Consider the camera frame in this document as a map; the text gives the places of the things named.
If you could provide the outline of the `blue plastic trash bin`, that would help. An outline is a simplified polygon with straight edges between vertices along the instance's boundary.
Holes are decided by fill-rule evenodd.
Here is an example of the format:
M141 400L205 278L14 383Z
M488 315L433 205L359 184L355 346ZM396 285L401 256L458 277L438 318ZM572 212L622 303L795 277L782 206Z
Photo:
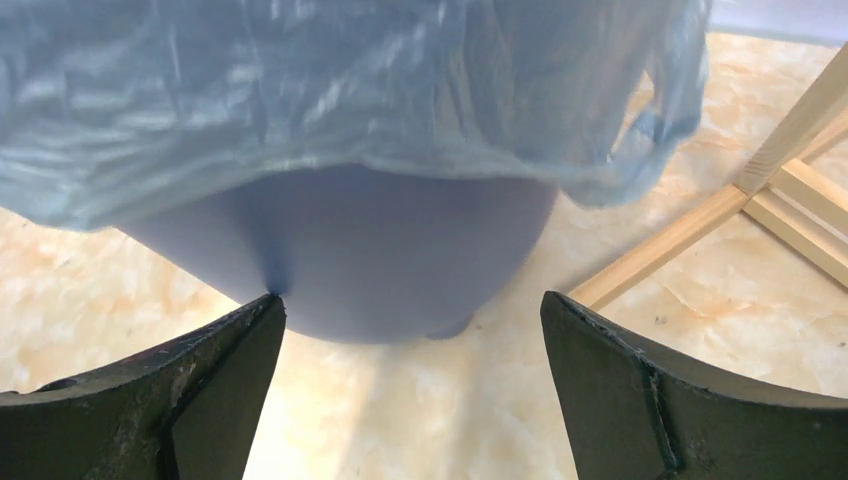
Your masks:
M449 338L513 278L556 187L359 166L301 170L125 222L123 233L228 298L271 292L323 340Z

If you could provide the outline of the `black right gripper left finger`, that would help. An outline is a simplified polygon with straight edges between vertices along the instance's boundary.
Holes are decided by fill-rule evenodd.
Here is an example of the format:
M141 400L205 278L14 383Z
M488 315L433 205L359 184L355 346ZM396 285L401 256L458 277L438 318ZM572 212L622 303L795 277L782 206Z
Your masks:
M286 314L265 295L106 366L1 396L5 479L240 479Z

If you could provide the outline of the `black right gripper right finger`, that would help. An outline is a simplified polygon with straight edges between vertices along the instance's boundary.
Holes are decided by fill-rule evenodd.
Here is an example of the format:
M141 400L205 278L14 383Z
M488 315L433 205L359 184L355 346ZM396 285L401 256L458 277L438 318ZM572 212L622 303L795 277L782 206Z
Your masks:
M557 292L540 316L579 478L846 477L845 399L718 368Z

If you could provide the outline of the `light blue trash bag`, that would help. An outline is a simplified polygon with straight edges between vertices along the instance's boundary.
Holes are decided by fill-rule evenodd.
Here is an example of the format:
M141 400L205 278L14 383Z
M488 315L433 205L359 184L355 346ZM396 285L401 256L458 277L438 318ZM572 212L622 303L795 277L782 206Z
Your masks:
M90 231L341 165L651 189L708 1L5 1L1 205Z

